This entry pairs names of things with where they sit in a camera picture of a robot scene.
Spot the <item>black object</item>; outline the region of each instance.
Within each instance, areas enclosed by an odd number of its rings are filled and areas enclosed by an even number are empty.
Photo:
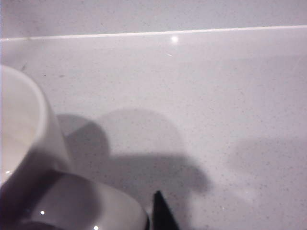
[[[153,230],[180,230],[162,193],[157,191],[153,198]]]

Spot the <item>speckled surface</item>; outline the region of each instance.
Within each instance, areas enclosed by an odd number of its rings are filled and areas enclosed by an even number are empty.
[[[307,227],[307,28],[3,41],[76,172],[185,230]]]
[[[304,25],[306,0],[2,0],[1,37]]]

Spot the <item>countertop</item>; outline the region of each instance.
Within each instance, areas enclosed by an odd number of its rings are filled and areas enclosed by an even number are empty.
[[[307,227],[307,27],[4,39],[76,173],[183,230]]]

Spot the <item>white mug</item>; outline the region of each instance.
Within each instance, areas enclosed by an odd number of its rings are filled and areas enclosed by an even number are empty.
[[[43,223],[61,230],[144,230],[137,201],[71,173],[69,152],[45,95],[1,66],[1,229]]]

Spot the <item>mug rim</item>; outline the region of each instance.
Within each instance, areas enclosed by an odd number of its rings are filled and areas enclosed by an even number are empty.
[[[33,141],[29,146],[29,149],[31,149],[31,147],[39,141],[40,137],[43,137],[44,134],[47,132],[48,103],[47,103],[46,97],[43,91],[41,90],[41,88],[39,87],[39,85],[25,73],[18,71],[12,67],[2,65],[2,64],[0,66],[0,72],[1,72],[1,85],[2,85],[2,77],[3,77],[2,74],[8,73],[10,77],[14,77],[17,81],[21,81],[25,83],[25,85],[29,88],[29,90],[31,90],[34,93],[35,98],[37,99],[38,121],[37,121],[37,126],[35,127]],[[26,154],[16,164],[16,168],[12,171],[13,174],[18,169],[18,167],[22,163],[25,156]],[[8,178],[5,181],[1,181],[1,185],[3,185],[7,180]]]

